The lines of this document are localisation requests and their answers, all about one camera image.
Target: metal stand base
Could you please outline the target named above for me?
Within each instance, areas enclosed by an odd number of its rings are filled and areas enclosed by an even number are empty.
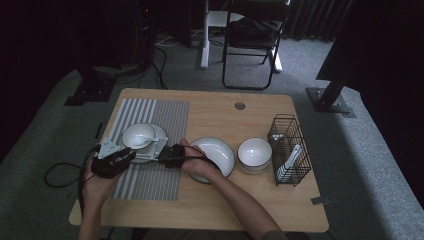
[[[116,78],[98,76],[98,80],[99,84],[91,91],[86,90],[86,83],[82,80],[74,95],[66,99],[65,106],[83,106],[85,102],[109,101]]]
[[[327,113],[341,113],[345,118],[356,118],[353,109],[348,107],[341,95],[339,95],[330,106],[321,104],[321,97],[326,89],[325,88],[306,88],[306,91],[309,95],[309,99],[317,112],[327,112]]]

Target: utensil holder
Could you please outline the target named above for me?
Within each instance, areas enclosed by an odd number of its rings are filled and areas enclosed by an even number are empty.
[[[268,142],[272,147],[272,166],[276,185],[284,183],[296,186],[299,184],[312,167],[305,140],[295,116],[277,114],[268,133]],[[291,155],[295,155],[293,149],[299,149],[299,147],[301,147],[300,154],[290,164],[291,161],[288,160]]]

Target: person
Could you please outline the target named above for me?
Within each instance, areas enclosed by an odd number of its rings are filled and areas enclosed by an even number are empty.
[[[181,139],[180,145],[190,146],[186,139]],[[186,156],[202,156],[198,146],[185,147]],[[207,179],[224,197],[243,228],[255,240],[286,240],[286,235],[269,215],[265,208],[250,194],[224,177],[211,164],[200,159],[187,160],[181,169],[191,175]],[[100,239],[101,208],[118,181],[118,175],[113,179],[104,179],[91,173],[91,161],[87,165],[84,185],[84,210],[81,222],[79,240]]]

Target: table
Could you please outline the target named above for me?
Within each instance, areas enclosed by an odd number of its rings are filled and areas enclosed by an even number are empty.
[[[239,14],[231,14],[231,21],[237,21],[243,16]],[[227,25],[227,12],[226,11],[209,11],[209,0],[205,0],[205,15],[204,15],[204,39],[203,39],[203,51],[202,60],[200,67],[207,69],[209,65],[209,27],[225,27]],[[275,50],[271,51],[272,56],[275,54]],[[281,66],[280,56],[277,53],[275,59],[275,72],[283,71]]]
[[[237,153],[245,139],[267,133],[276,114],[295,114],[289,96],[218,93],[200,91],[124,89],[105,129],[111,131],[120,103],[125,98],[190,101],[186,138],[189,142],[201,137],[216,137]],[[246,108],[237,110],[242,102]],[[248,175],[236,162],[229,179],[255,197],[284,231],[325,232],[328,220],[322,204],[313,205],[319,197],[313,170],[296,187],[276,186],[272,166],[259,175]],[[108,199],[102,209],[102,225],[145,228],[185,228],[242,230],[225,200],[213,186],[202,184],[183,173],[178,201],[142,201]],[[81,223],[78,201],[69,216],[73,225]]]

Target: white spoon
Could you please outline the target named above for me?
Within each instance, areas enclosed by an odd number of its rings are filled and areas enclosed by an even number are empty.
[[[141,135],[136,135],[134,137],[135,138],[132,141],[134,146],[140,146],[140,145],[143,145],[144,143],[149,142],[149,141],[157,142],[157,141],[160,140],[159,138],[148,138],[148,137],[144,137],[144,136],[141,136]]]

